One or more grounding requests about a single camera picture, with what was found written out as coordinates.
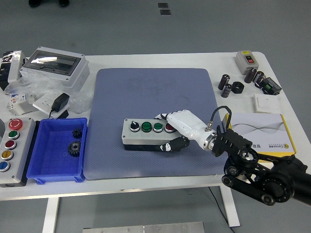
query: blue gray mat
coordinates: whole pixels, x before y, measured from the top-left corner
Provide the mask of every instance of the blue gray mat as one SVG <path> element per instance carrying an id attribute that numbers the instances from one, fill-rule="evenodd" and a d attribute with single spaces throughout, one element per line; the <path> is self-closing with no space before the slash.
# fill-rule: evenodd
<path id="1" fill-rule="evenodd" d="M 218 158 L 195 141 L 180 152 L 124 150 L 125 118 L 154 118 L 188 109 L 203 122 L 217 108 L 208 72 L 194 68 L 110 68 L 97 74 L 86 137 L 84 175 L 88 180 L 223 174 Z M 217 114 L 213 128 L 221 121 Z"/>

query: cable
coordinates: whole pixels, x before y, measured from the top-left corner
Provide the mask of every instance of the cable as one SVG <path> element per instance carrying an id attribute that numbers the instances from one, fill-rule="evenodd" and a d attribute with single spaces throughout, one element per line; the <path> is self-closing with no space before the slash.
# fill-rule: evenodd
<path id="1" fill-rule="evenodd" d="M 231 121 L 231 115 L 232 115 L 232 112 L 231 112 L 231 110 L 230 110 L 230 108 L 229 108 L 228 106 L 225 106 L 225 105 L 224 105 L 224 106 L 220 106 L 220 107 L 216 108 L 216 109 L 214 110 L 214 112 L 213 112 L 211 118 L 210 118 L 210 122 L 213 122 L 213 119 L 214 119 L 214 116 L 215 116 L 216 112 L 217 112 L 219 109 L 222 109 L 222 108 L 225 108 L 225 109 L 228 111 L 228 113 L 229 113 L 228 121 L 227 121 L 227 124 L 226 124 L 226 126 L 225 126 L 225 128 L 226 128 L 226 130 L 227 130 L 227 129 L 229 128 L 230 121 Z"/>
<path id="2" fill-rule="evenodd" d="M 49 114 L 49 118 L 48 118 L 48 119 L 50 119 L 52 112 L 53 112 L 53 109 L 50 111 L 50 114 Z"/>
<path id="3" fill-rule="evenodd" d="M 225 219 L 225 222 L 226 222 L 227 224 L 229 224 L 229 223 L 228 223 L 228 220 L 225 218 L 225 215 L 223 214 L 223 212 L 222 212 L 222 210 L 221 210 L 221 208 L 220 208 L 220 206 L 219 206 L 219 204 L 218 204 L 218 201 L 217 201 L 215 195 L 213 194 L 213 192 L 212 192 L 212 190 L 210 189 L 210 187 L 208 187 L 208 189 L 210 190 L 210 193 L 213 195 L 213 197 L 214 197 L 214 199 L 215 199 L 215 201 L 216 201 L 216 204 L 217 204 L 217 206 L 218 206 L 218 209 L 219 209 L 220 213 L 222 214 L 222 216 L 223 216 L 224 219 Z"/>

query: emergency stop button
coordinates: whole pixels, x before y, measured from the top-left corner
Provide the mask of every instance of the emergency stop button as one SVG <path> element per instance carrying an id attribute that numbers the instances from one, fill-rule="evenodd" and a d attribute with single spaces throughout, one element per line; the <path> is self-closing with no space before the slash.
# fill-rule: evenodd
<path id="1" fill-rule="evenodd" d="M 19 130 L 23 126 L 23 121 L 21 119 L 13 119 L 9 122 L 9 128 L 11 130 Z"/>

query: metal gear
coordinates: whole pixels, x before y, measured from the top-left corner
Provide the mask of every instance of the metal gear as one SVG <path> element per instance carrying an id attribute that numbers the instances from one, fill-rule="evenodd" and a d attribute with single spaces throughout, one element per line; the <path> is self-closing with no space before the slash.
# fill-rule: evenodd
<path id="1" fill-rule="evenodd" d="M 74 138 L 79 139 L 82 137 L 82 131 L 80 129 L 75 129 L 72 131 L 72 135 Z"/>
<path id="2" fill-rule="evenodd" d="M 80 155 L 80 148 L 81 148 L 81 142 L 75 141 L 75 142 L 72 142 L 68 146 L 68 152 L 73 157 L 79 157 L 79 155 Z"/>

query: red switch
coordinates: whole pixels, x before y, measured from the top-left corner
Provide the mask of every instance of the red switch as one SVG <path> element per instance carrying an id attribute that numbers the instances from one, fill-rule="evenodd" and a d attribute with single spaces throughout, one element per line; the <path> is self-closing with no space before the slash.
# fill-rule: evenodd
<path id="1" fill-rule="evenodd" d="M 13 150 L 16 146 L 17 146 L 17 143 L 14 140 L 9 140 L 5 143 L 5 148 L 8 150 Z"/>
<path id="2" fill-rule="evenodd" d="M 167 132 L 167 133 L 173 133 L 174 132 L 174 130 L 175 130 L 175 128 L 172 126 L 172 125 L 170 125 L 169 123 L 167 123 L 166 125 L 165 125 L 165 131 Z"/>
<path id="3" fill-rule="evenodd" d="M 9 128 L 11 130 L 19 130 L 23 126 L 23 121 L 21 119 L 13 119 L 9 123 Z"/>

